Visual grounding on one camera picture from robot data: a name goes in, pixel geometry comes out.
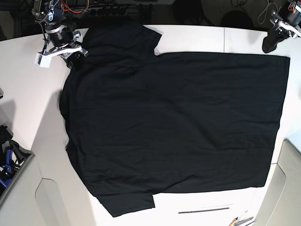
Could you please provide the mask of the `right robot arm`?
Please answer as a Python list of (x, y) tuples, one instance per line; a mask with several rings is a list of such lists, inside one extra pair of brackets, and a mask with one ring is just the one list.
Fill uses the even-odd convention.
[(74, 10), (65, 0), (36, 0), (32, 14), (35, 22), (41, 27), (44, 45), (41, 52), (37, 53), (35, 63), (42, 65), (50, 63), (52, 58), (60, 56), (68, 60), (72, 54), (80, 53), (88, 56), (88, 51), (77, 42), (81, 34), (75, 30), (75, 23), (68, 20), (64, 14), (77, 15), (88, 10), (90, 1), (86, 1), (83, 9)]

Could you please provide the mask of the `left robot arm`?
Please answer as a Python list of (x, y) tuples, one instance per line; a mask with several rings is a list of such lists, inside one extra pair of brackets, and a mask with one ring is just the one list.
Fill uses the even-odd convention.
[(263, 39), (262, 50), (270, 53), (277, 48), (277, 44), (289, 39), (301, 36), (301, 2), (288, 0), (279, 11), (272, 11), (269, 20), (272, 27)]

